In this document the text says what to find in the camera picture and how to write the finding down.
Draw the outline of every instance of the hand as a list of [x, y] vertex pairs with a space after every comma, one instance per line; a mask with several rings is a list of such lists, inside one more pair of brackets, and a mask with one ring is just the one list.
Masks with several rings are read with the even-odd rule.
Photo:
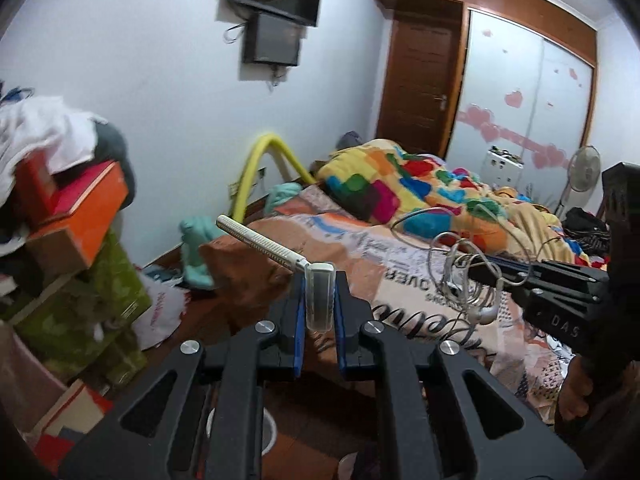
[[585, 416], [589, 405], [584, 400], [593, 391], [593, 381], [582, 368], [582, 358], [574, 357], [569, 363], [569, 371], [562, 384], [558, 399], [558, 409], [562, 420], [570, 421]]

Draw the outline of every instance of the white cabinet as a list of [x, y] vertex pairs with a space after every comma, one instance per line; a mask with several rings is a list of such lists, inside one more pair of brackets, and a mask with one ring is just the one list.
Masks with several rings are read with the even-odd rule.
[[593, 69], [539, 34], [471, 11], [458, 114], [447, 150], [450, 170], [479, 173], [493, 145], [518, 155], [518, 190], [555, 207], [566, 166], [580, 146]]

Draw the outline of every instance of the door handle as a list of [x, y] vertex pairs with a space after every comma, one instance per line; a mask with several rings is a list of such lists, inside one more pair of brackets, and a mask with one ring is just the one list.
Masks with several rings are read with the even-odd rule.
[[447, 96], [442, 94], [442, 97], [434, 98], [436, 101], [440, 101], [440, 111], [443, 112], [447, 108]]

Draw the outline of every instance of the small monitor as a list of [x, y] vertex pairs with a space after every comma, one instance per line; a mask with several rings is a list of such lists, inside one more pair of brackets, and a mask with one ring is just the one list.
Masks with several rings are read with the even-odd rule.
[[246, 24], [242, 60], [245, 63], [298, 66], [300, 32], [300, 25], [291, 20], [255, 12]]

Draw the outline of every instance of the fan grille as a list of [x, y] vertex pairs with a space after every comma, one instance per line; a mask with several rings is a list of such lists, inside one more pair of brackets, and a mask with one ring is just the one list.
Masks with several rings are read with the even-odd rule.
[[600, 154], [593, 146], [583, 146], [569, 163], [568, 177], [571, 189], [588, 191], [596, 185], [600, 176]]

